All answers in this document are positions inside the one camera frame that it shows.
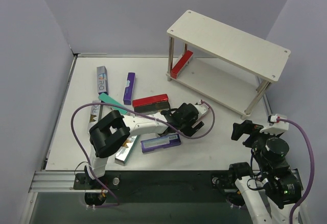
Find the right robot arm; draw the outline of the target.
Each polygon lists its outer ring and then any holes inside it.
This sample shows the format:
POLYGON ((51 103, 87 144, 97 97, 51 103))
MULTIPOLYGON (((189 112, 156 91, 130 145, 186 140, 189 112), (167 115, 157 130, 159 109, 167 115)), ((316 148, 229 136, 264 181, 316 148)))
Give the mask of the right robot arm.
POLYGON ((259 175, 248 163, 235 163, 226 180, 240 192, 253 223, 298 223, 296 203, 302 197, 302 185, 286 161, 289 145, 281 139, 289 124, 278 115, 270 120, 268 126, 251 120, 233 124, 231 139, 248 135, 243 145, 251 149, 259 175))

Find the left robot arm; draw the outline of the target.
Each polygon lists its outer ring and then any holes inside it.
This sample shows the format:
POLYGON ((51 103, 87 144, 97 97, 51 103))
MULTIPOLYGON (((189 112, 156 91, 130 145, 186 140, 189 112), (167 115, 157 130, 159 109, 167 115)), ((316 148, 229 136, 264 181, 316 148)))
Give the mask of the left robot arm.
POLYGON ((165 136, 173 132, 193 136, 204 123, 200 119, 208 112, 205 104, 183 103, 177 109, 165 110, 152 115, 122 115, 113 110, 89 130, 92 150, 87 166, 85 182, 93 189, 104 182, 105 166, 131 136, 156 134, 165 136))

